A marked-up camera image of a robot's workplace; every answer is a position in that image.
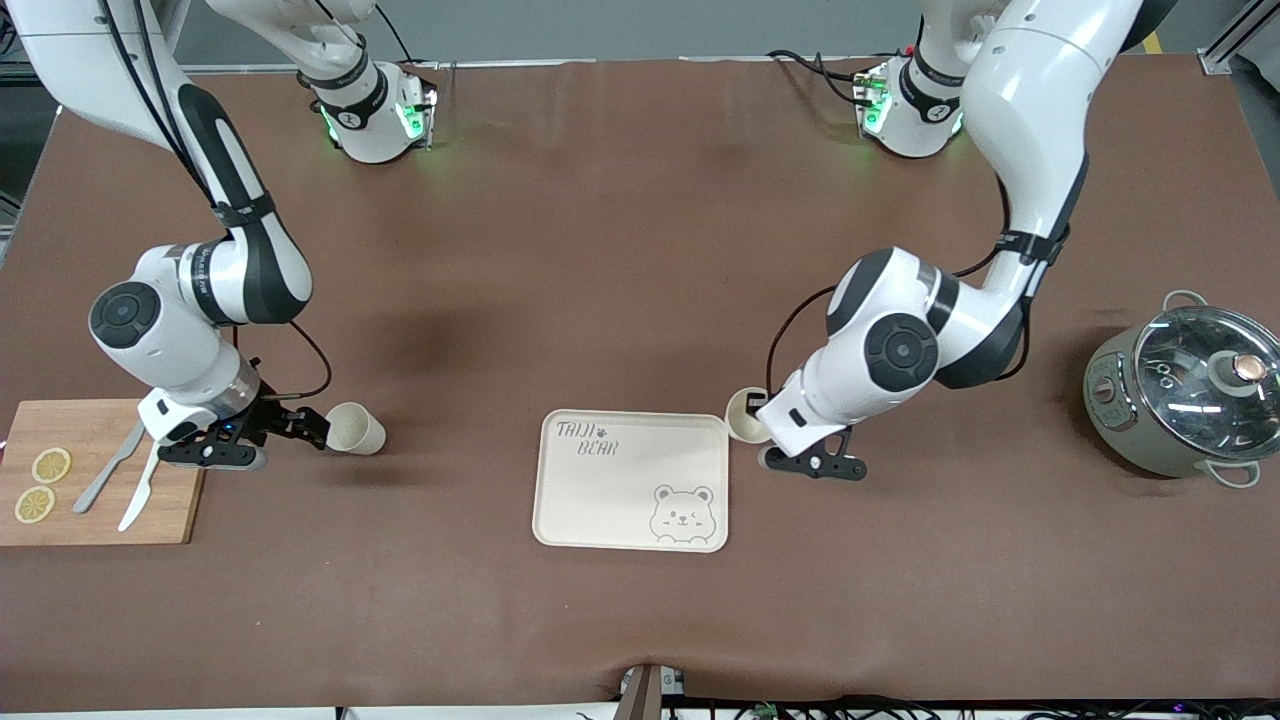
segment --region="bear drawing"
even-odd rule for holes
[[[658,501],[658,506],[649,519],[649,529],[659,543],[707,544],[716,534],[710,488],[676,492],[671,486],[658,486],[653,491],[653,498]]]

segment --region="knife blade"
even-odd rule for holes
[[[129,529],[129,525],[138,519],[142,514],[142,509],[146,507],[147,500],[151,500],[151,475],[156,471],[156,465],[160,464],[160,443],[151,442],[151,455],[147,456],[147,466],[142,469],[142,477],[138,478],[138,489],[133,491],[133,500],[129,501],[128,510],[124,511],[124,518],[120,519],[120,525],[116,532],[123,533]]]
[[[120,462],[128,460],[128,457],[133,455],[133,451],[138,448],[138,443],[142,442],[142,433],[146,432],[146,429],[147,428],[142,424],[142,420],[138,420],[138,424],[133,425],[133,429],[129,430],[129,437],[124,438],[124,442],[120,443],[120,448],[116,450],[115,455],[106,461],[106,468],[102,468],[102,471],[99,473],[97,477],[93,478],[93,482],[84,488],[83,493],[81,493],[79,500],[77,500],[76,505],[72,506],[72,512],[83,515],[84,512],[88,512],[90,507],[93,507],[93,501],[102,493],[102,488],[106,487],[108,478],[110,478],[111,473],[120,466]]]

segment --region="cup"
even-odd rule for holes
[[[749,415],[746,411],[746,400],[753,393],[768,397],[764,389],[758,387],[745,387],[735,392],[733,397],[728,398],[728,407],[724,409],[724,427],[728,428],[731,438],[748,445],[760,445],[768,442],[769,430],[764,423],[755,419],[755,415]]]
[[[325,445],[338,452],[372,455],[387,442],[387,428],[358,402],[343,402],[328,415],[329,437]]]

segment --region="cutting board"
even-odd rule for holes
[[[138,421],[137,400],[28,400],[18,405],[9,445],[0,461],[0,546],[32,544],[166,544],[191,537],[202,470],[161,462],[151,478],[151,500],[125,532],[115,528],[137,488],[151,437],[120,462],[93,507],[83,515],[72,506],[120,448]],[[18,497],[40,484],[31,464],[42,451],[61,447],[70,452],[72,468],[47,486],[56,495],[54,511],[24,525],[14,516]]]

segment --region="electric pot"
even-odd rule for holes
[[[1176,297],[1194,305],[1170,309]],[[1134,465],[1248,488],[1261,477],[1258,461],[1280,451],[1277,369],[1280,341],[1270,331],[1179,290],[1153,320],[1093,354],[1084,405],[1102,439]],[[1248,479],[1224,478],[1231,468]]]

